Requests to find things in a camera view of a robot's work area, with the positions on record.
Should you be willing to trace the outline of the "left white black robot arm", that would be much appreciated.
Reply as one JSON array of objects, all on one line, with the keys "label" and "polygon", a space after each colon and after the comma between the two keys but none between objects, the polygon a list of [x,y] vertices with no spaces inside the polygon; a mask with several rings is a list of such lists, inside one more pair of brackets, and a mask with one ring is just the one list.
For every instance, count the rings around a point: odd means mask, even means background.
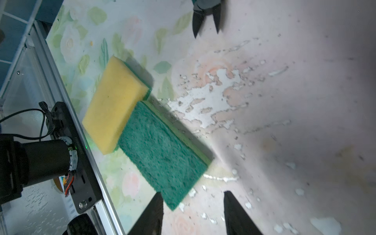
[{"label": "left white black robot arm", "polygon": [[25,187],[67,176],[63,193],[72,197],[79,214],[84,213],[102,199],[87,147],[64,102],[51,110],[44,101],[39,105],[50,140],[1,134],[1,204],[20,198]]}]

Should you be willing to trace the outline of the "yellow sponge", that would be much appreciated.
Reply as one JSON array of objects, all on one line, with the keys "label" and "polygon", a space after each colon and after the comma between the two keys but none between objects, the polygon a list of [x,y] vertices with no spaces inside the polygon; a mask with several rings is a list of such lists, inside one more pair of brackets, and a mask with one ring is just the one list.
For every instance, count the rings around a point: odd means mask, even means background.
[{"label": "yellow sponge", "polygon": [[119,58],[112,56],[89,104],[82,124],[103,155],[116,148],[137,102],[149,88]]}]

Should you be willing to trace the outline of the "green scouring pad sponge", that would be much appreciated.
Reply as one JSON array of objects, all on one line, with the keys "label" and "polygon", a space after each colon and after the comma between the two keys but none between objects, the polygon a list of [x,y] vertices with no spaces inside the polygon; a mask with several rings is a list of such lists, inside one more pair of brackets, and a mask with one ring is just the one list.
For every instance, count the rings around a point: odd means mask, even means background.
[{"label": "green scouring pad sponge", "polygon": [[148,101],[137,102],[118,146],[172,211],[211,163]]}]

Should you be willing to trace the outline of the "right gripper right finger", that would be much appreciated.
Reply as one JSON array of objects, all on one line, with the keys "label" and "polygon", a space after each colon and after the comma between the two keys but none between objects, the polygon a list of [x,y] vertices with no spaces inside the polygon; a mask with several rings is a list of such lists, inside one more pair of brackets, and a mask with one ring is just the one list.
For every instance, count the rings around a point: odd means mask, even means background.
[{"label": "right gripper right finger", "polygon": [[231,191],[224,192],[224,217],[227,235],[262,235]]}]

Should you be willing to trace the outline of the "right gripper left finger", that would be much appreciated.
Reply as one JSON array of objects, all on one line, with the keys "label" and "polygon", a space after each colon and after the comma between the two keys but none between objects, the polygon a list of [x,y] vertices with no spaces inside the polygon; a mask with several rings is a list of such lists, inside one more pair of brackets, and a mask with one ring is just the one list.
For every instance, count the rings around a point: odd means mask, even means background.
[{"label": "right gripper left finger", "polygon": [[128,235],[161,235],[164,216],[164,200],[157,192]]}]

